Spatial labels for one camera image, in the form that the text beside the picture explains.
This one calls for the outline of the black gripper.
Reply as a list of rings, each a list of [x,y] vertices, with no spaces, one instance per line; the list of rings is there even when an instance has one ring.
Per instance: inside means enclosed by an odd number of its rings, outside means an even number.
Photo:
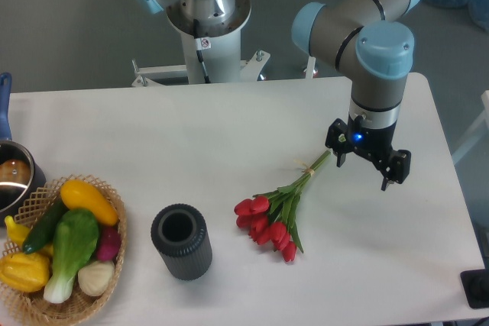
[[[381,190],[385,192],[393,183],[402,184],[410,174],[411,152],[393,149],[396,122],[389,127],[372,129],[366,127],[365,121],[365,118],[349,117],[345,123],[337,118],[327,131],[325,146],[336,156],[338,168],[344,164],[348,153],[371,162],[383,176]]]

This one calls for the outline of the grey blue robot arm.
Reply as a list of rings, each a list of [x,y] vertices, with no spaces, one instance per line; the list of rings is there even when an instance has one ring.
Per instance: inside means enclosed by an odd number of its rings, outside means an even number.
[[[241,71],[241,29],[250,0],[137,0],[150,13],[165,12],[180,32],[192,84],[236,82]],[[303,52],[351,80],[348,120],[329,127],[325,144],[343,163],[349,153],[373,163],[384,185],[402,183],[411,154],[392,146],[414,37],[399,18],[420,0],[311,2],[293,20],[291,37]]]

